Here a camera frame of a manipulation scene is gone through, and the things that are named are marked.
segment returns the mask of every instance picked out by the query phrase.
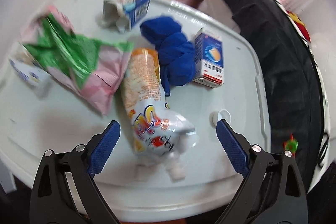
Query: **white table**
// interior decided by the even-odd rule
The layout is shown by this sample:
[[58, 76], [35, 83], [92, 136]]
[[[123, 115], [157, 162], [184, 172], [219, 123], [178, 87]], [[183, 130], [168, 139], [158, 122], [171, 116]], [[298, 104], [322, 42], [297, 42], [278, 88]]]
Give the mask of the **white table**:
[[[132, 40], [136, 47], [151, 45], [140, 37], [139, 26], [120, 35], [96, 24], [103, 0], [51, 0], [64, 12], [76, 31], [99, 39]], [[47, 149], [56, 153], [72, 150], [101, 133], [113, 119], [121, 124], [121, 137], [95, 182], [108, 205], [122, 221], [152, 222], [184, 218], [228, 203], [239, 187], [237, 175], [220, 142], [210, 116], [226, 108], [231, 126], [250, 143], [270, 150], [270, 126], [266, 95], [258, 58], [241, 36], [211, 17], [174, 0], [151, 0], [146, 18], [168, 14], [182, 26], [189, 39], [203, 26], [223, 39], [225, 75], [223, 87], [209, 89], [195, 83], [172, 88], [170, 107], [196, 126], [200, 142], [181, 161], [184, 181], [172, 183], [163, 168], [139, 169], [129, 142], [130, 124], [120, 94], [111, 113], [102, 117], [61, 85], [54, 82], [48, 97], [38, 100], [7, 64], [0, 70], [0, 158], [29, 187]], [[148, 176], [139, 181], [139, 174]], [[78, 193], [68, 177], [73, 199], [84, 212]]]

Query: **metal screw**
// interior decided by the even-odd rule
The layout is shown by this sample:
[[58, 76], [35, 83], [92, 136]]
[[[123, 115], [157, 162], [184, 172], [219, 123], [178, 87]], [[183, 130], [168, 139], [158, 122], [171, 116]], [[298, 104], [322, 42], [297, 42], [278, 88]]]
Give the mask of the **metal screw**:
[[45, 155], [46, 157], [49, 157], [52, 153], [53, 153], [53, 152], [52, 152], [51, 150], [47, 150], [47, 151], [44, 152], [44, 155]]
[[84, 149], [85, 149], [85, 146], [82, 145], [82, 144], [76, 146], [76, 151], [77, 152], [82, 152]]
[[253, 151], [256, 151], [256, 152], [260, 152], [261, 151], [261, 147], [259, 145], [253, 145], [252, 149], [253, 149]]
[[286, 151], [285, 151], [285, 155], [286, 155], [287, 157], [291, 157], [291, 156], [292, 156], [292, 152], [291, 152], [291, 151], [288, 151], [288, 150], [286, 150]]

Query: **blue gripper pad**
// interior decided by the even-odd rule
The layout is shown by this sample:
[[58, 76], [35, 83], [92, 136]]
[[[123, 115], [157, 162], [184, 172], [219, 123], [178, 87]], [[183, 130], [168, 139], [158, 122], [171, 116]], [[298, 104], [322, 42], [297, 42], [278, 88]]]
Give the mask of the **blue gripper pad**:
[[107, 159], [109, 158], [119, 137], [120, 137], [120, 124], [118, 122], [114, 122], [114, 124], [102, 137], [100, 142], [97, 144], [96, 148], [91, 153], [90, 166], [87, 170], [88, 173], [91, 175], [91, 177], [94, 177], [95, 174], [102, 172], [107, 162]]
[[233, 168], [245, 178], [249, 169], [247, 167], [247, 155], [244, 150], [223, 121], [218, 121], [216, 132], [217, 138], [221, 142]]

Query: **blue and white carton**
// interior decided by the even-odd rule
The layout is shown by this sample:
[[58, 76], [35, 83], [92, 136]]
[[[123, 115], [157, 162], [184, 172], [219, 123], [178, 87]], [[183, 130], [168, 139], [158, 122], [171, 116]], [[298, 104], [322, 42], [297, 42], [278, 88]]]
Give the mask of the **blue and white carton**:
[[151, 0], [104, 0], [102, 27], [116, 25], [119, 32], [129, 31], [146, 14]]
[[217, 88], [224, 83], [224, 57], [221, 38], [202, 28], [194, 38], [194, 82]]

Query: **red object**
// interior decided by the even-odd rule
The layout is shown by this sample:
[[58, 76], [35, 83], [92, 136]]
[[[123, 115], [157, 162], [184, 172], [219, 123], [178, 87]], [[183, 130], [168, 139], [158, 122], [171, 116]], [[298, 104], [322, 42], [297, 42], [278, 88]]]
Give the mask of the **red object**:
[[306, 29], [306, 25], [301, 21], [301, 19], [295, 13], [292, 13], [290, 11], [287, 11], [287, 13], [291, 17], [291, 19], [295, 22], [296, 26], [299, 28], [304, 38], [310, 42], [310, 36]]
[[[291, 144], [289, 144], [291, 142], [295, 142], [294, 144], [292, 144], [292, 146], [293, 145], [295, 146], [295, 148], [294, 148], [295, 150], [294, 151], [293, 151], [293, 147], [291, 147]], [[290, 150], [290, 152], [292, 153], [293, 157], [295, 157], [295, 152], [297, 150], [297, 140], [294, 139], [292, 133], [290, 135], [290, 139], [287, 142], [283, 142], [283, 150]]]
[[164, 142], [161, 140], [161, 136], [157, 136], [151, 140], [151, 143], [155, 147], [159, 147], [161, 145], [164, 145]]

